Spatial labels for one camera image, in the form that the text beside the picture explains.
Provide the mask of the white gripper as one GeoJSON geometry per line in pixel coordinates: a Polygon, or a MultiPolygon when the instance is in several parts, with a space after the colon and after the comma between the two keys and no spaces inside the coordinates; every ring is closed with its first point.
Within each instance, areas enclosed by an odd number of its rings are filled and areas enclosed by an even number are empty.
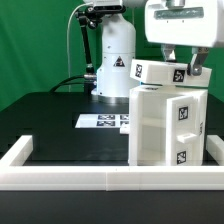
{"type": "Polygon", "coordinates": [[[166,0],[148,0],[145,35],[149,42],[164,43],[166,62],[176,61],[174,45],[193,46],[187,74],[200,76],[208,48],[224,47],[224,0],[184,0],[182,7],[174,8],[166,0]]]}

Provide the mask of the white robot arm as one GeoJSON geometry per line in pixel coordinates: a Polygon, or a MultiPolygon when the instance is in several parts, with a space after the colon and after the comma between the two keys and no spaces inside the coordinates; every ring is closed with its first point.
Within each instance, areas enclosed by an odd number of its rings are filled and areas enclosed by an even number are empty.
{"type": "Polygon", "coordinates": [[[135,56],[136,30],[123,18],[128,8],[144,10],[147,41],[162,47],[164,60],[176,61],[174,49],[190,46],[187,74],[199,76],[208,50],[224,47],[224,0],[83,0],[87,17],[102,24],[102,64],[95,93],[103,99],[125,99],[134,86],[129,78],[135,56]]]}

